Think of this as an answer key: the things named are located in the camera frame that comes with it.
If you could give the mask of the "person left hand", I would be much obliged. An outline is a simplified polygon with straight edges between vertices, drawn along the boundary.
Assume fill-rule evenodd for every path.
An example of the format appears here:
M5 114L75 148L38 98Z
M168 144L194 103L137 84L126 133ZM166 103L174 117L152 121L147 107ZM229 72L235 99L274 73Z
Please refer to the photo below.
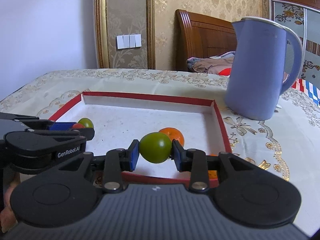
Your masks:
M17 222L10 205L10 197L13 190L19 183L20 175L18 174L10 183L8 189L4 193L4 209L1 211L1 230L3 233L9 231Z

